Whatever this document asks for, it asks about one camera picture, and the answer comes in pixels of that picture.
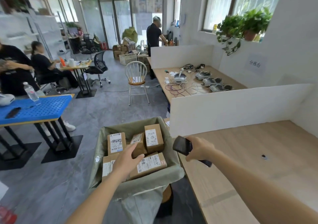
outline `blue perforated tabletop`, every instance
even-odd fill
[[[0,107],[0,126],[57,120],[71,100],[70,94],[40,98],[39,105],[31,99],[15,100],[9,106]],[[6,115],[17,107],[21,107],[19,113],[14,118],[6,119]]]

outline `blue table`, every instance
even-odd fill
[[[15,100],[9,106],[0,107],[0,127],[5,127],[18,143],[17,145],[9,145],[0,136],[0,143],[7,149],[4,154],[0,154],[0,170],[22,168],[41,144],[41,142],[24,144],[10,128],[12,125],[35,125],[50,147],[41,163],[69,159],[76,156],[83,136],[71,137],[61,119],[63,111],[73,96],[72,94],[44,96],[40,98],[39,105],[36,105],[31,99]],[[17,107],[20,107],[21,110],[14,118],[5,118],[12,109]],[[56,121],[59,122],[66,137],[63,136]],[[41,123],[44,123],[50,131],[54,139],[53,142],[46,136]]]

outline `barcode scanner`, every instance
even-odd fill
[[[173,143],[172,149],[177,151],[180,154],[187,156],[192,150],[192,143],[187,138],[182,137],[182,136],[178,136]],[[199,160],[199,161],[208,167],[212,166],[212,162],[210,162],[206,159]]]

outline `white desk divider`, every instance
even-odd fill
[[[212,45],[185,45],[151,48],[151,68],[182,67],[186,64],[212,64]]]
[[[173,98],[170,134],[186,136],[289,120],[312,88],[313,84],[295,84]]]

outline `water bottle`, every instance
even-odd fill
[[[40,104],[39,97],[37,93],[35,92],[34,88],[31,85],[29,85],[28,82],[23,82],[23,85],[24,85],[24,90],[28,94],[29,98],[32,99],[35,102],[35,104],[39,105]]]

